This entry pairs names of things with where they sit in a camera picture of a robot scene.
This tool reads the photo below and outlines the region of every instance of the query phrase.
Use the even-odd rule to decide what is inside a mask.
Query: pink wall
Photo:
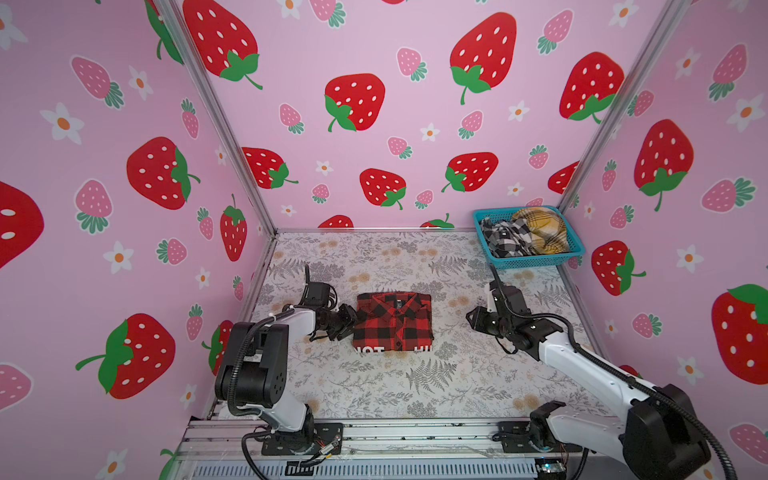
[[[597,127],[591,117],[567,117],[584,103],[582,95],[602,99],[615,93],[623,76],[619,70],[631,68],[664,3],[293,0],[289,8],[288,2],[274,1],[178,2],[238,141],[260,149],[250,151],[252,158],[266,162],[256,165],[255,175],[275,224],[294,228],[315,228],[336,215],[356,227],[418,227],[446,214],[457,227],[470,227],[471,212],[479,208],[536,199],[556,204],[560,194],[550,190],[550,179],[554,186],[560,173],[572,173],[568,166],[579,160]],[[564,10],[570,11],[558,15]],[[547,37],[556,48],[541,55],[540,38]],[[237,53],[233,59],[227,57],[231,50]],[[604,55],[580,62],[592,52]],[[424,78],[423,69],[417,71],[421,62]],[[601,70],[593,68],[597,64]],[[481,82],[463,71],[467,65],[481,65]],[[458,67],[460,84],[451,66]],[[368,85],[372,90],[364,91]],[[464,105],[463,85],[481,92],[467,91]],[[326,109],[326,94],[332,98],[330,111],[341,117],[330,133],[334,117]],[[335,102],[349,107],[339,110]],[[357,131],[345,129],[351,124]],[[425,134],[430,129],[439,133],[430,137]],[[538,145],[547,150],[531,159]],[[461,173],[472,158],[482,162],[479,173],[473,176],[471,168],[469,178],[456,181],[467,191],[448,186],[441,193],[449,185],[447,167]],[[268,174],[271,167],[274,177]],[[490,176],[483,174],[488,167]],[[365,190],[364,171],[363,181],[371,181]],[[404,196],[401,185],[407,186]],[[422,201],[428,206],[419,209],[415,203],[426,190],[432,195],[421,199],[431,203]]]
[[[186,68],[165,47],[157,58],[159,37],[143,2],[7,3],[0,5],[0,478],[158,478],[170,458],[161,451],[175,450],[190,416],[210,405],[214,376],[201,342],[210,345],[221,322],[237,319],[233,278],[247,291],[266,236],[231,164],[217,161],[219,138]],[[74,56],[100,67],[76,59],[73,70]],[[106,75],[113,96],[102,88]],[[123,103],[110,108],[105,97]],[[196,111],[196,119],[184,115],[191,136],[185,98]],[[156,137],[168,140],[134,153]],[[186,202],[174,145],[200,178]],[[76,194],[90,179],[83,204]],[[220,235],[231,194],[247,222],[237,261]],[[200,207],[210,212],[210,240]],[[171,242],[168,263],[159,261],[163,239],[177,239],[186,256]],[[210,272],[203,286],[201,268]],[[200,328],[190,341],[196,304],[202,324],[190,322],[192,337]],[[188,388],[194,394],[183,402]]]
[[[641,88],[652,103],[641,94],[642,106],[624,117],[568,211],[588,250],[571,274],[609,358],[686,390],[739,478],[768,477],[768,326],[761,316],[768,305],[768,119],[760,105],[768,85],[767,16],[760,2],[692,5]],[[710,86],[730,90],[731,81],[725,98],[710,100]],[[615,180],[604,171],[611,160]],[[657,174],[653,182],[659,166],[667,179]],[[654,211],[658,187],[663,198]],[[634,210],[631,222],[625,206]],[[609,244],[616,240],[624,245]],[[619,250],[631,251],[634,272],[647,275],[617,272],[617,262],[627,263]],[[612,257],[614,266],[607,264]],[[624,289],[614,273],[631,285]],[[738,288],[744,285],[756,286]],[[722,478],[712,463],[707,468]]]

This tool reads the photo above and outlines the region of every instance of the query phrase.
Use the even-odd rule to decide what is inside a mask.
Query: plastic basket
[[[494,222],[494,223],[500,222],[502,220],[509,221],[512,219],[512,215],[516,211],[522,210],[524,208],[529,208],[529,207],[494,208],[490,210],[475,211],[473,215],[473,217],[475,218],[475,230],[477,231],[478,237],[480,238],[480,244],[482,245],[482,249],[485,252],[485,255],[488,257],[488,260],[493,264],[493,266],[495,266],[497,269],[506,269],[506,268],[530,268],[532,266],[561,265],[567,262],[569,258],[578,257],[579,255],[584,255],[584,244],[581,243],[581,240],[579,240],[579,237],[576,235],[576,232],[574,232],[573,228],[571,228],[571,224],[568,222],[568,220],[565,219],[563,214],[560,213],[560,210],[550,205],[544,205],[544,207],[557,212],[558,215],[560,215],[560,217],[565,222],[565,228],[568,231],[568,246],[571,248],[570,252],[557,253],[555,255],[534,255],[534,256],[528,256],[528,257],[496,258],[491,254],[491,250],[488,248],[488,242],[486,242],[485,236],[483,236],[482,230],[480,230],[480,220],[484,218],[490,218],[491,222]]]

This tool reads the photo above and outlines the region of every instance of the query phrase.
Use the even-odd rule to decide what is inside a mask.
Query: pink strawberry
[[[624,208],[617,208],[613,215],[611,215],[611,226],[621,230],[627,226],[627,223],[632,223],[634,218],[634,208],[631,205],[624,205]]]
[[[331,193],[328,191],[328,185],[319,184],[312,189],[312,200],[318,204],[324,204],[330,196]]]
[[[27,398],[34,384],[24,370],[13,363],[0,362],[0,412]]]
[[[203,308],[196,303],[190,308],[187,319],[187,338],[193,342],[203,329]]]
[[[157,259],[163,263],[170,263],[171,265],[178,265],[187,258],[187,248],[175,238],[170,240],[163,239],[162,242],[157,244]]]
[[[70,63],[72,71],[93,98],[103,100],[109,108],[120,110],[125,104],[123,92],[120,91],[120,85],[109,81],[109,74],[104,67],[80,55],[73,55]]]
[[[616,181],[616,162],[614,159],[610,159],[605,165],[605,172],[603,172],[603,191],[609,191],[613,187]]]
[[[661,335],[661,325],[659,317],[654,316],[653,313],[648,313],[647,315],[641,313],[632,320],[634,331],[647,339]]]
[[[196,111],[192,106],[192,102],[189,98],[185,98],[181,102],[181,121],[184,122],[184,126],[187,128],[190,137],[197,138],[197,132],[200,130],[200,122],[197,121]]]
[[[730,49],[712,74],[714,83],[710,85],[710,100],[725,98],[736,87],[733,83],[741,78],[746,70],[746,45],[739,43]]]
[[[476,110],[464,117],[462,127],[458,130],[458,135],[463,140],[469,140],[475,136],[475,132],[480,130],[480,127],[482,127],[482,112]]]
[[[730,178],[714,184],[703,197],[701,206],[719,214],[730,212],[733,207],[743,207],[754,198],[757,187],[751,180],[738,178],[732,181]]]
[[[536,170],[544,168],[547,160],[549,160],[549,154],[547,153],[547,148],[544,145],[536,145],[536,147],[531,149],[529,155],[531,155],[531,158],[528,159],[528,163],[530,163],[531,166]]]
[[[397,155],[400,158],[409,158],[413,155],[413,150],[408,146],[408,142],[402,138],[390,137],[386,144],[389,146],[389,153],[392,155]]]
[[[416,202],[414,205],[416,205],[416,208],[419,210],[424,210],[429,206],[434,197],[435,196],[431,190],[424,190],[420,194],[416,195]]]
[[[422,61],[422,54],[411,48],[400,48],[397,51],[397,65],[400,73],[410,77],[411,81],[421,81],[427,75],[427,64]]]
[[[280,105],[280,121],[288,127],[288,131],[295,135],[304,132],[304,124],[301,123],[301,115],[295,108],[288,104]]]
[[[214,238],[214,220],[208,215],[208,210],[200,208],[197,211],[197,221],[200,222],[200,233],[203,234],[205,240],[212,240]]]

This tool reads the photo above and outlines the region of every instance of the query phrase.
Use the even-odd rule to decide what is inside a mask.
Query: white flower
[[[437,138],[437,134],[440,133],[440,130],[435,128],[435,124],[429,124],[427,125],[427,128],[422,128],[422,141],[429,140],[429,141],[435,141]]]
[[[677,255],[680,257],[680,259],[677,261],[677,266],[684,266],[691,273],[695,271],[697,263],[704,261],[704,257],[701,255],[696,255],[695,245],[688,247],[688,250],[678,248]]]
[[[11,47],[11,40],[22,43],[27,41],[24,34],[12,24],[12,21],[11,7],[0,3],[0,25],[3,25],[3,28],[0,29],[0,48],[3,50],[8,50]]]
[[[107,455],[107,465],[99,470],[96,474],[97,480],[112,480],[116,475],[120,475],[125,471],[125,454],[128,453],[128,449],[123,450],[120,453],[109,452]]]
[[[332,171],[333,169],[330,166],[330,162],[317,162],[317,168],[315,169],[315,172],[320,172],[327,177],[328,173]]]
[[[757,95],[750,101],[740,98],[736,101],[736,113],[728,117],[725,123],[736,124],[736,129],[739,133],[743,132],[752,120],[758,120],[766,116],[766,112],[760,108],[761,103],[763,103],[763,94]]]
[[[204,267],[200,267],[200,274],[195,275],[194,279],[197,280],[197,289],[202,290],[204,286],[210,286],[210,272],[205,270]]]
[[[131,71],[131,79],[128,81],[128,84],[136,90],[139,90],[141,100],[147,100],[147,95],[154,93],[152,87],[147,83],[147,72],[136,71],[136,69],[130,65],[128,65],[128,70]]]
[[[184,410],[189,407],[190,403],[194,402],[195,396],[194,391],[197,390],[197,385],[190,385],[187,384],[187,388],[184,390],[184,394],[179,399],[179,402],[182,402],[184,404]]]
[[[85,126],[83,120],[70,117],[69,111],[61,102],[56,104],[56,111],[40,110],[40,115],[53,124],[51,135],[54,140],[61,140],[64,137],[69,138],[76,144],[80,144],[80,134],[78,130]]]
[[[531,109],[525,106],[525,102],[520,100],[519,104],[512,105],[509,108],[509,120],[514,118],[517,121],[523,121],[523,115],[527,114],[529,110]]]
[[[696,385],[696,379],[704,378],[704,374],[696,368],[696,359],[690,357],[688,360],[677,357],[677,362],[680,363],[680,368],[677,369],[679,376],[684,376],[688,379],[688,383]]]
[[[134,255],[134,249],[123,248],[123,244],[115,242],[111,252],[103,255],[104,260],[112,262],[112,274],[115,275],[120,269],[131,269],[131,257]]]
[[[701,53],[694,53],[693,47],[688,48],[685,55],[674,64],[675,67],[677,67],[677,73],[674,75],[674,79],[677,80],[683,75],[690,77],[690,73],[694,70],[694,63],[699,61],[700,56]]]
[[[630,15],[634,15],[640,7],[634,4],[634,0],[624,0],[622,3],[614,3],[614,16],[608,22],[608,26],[619,24],[620,27],[627,26],[627,20]]]

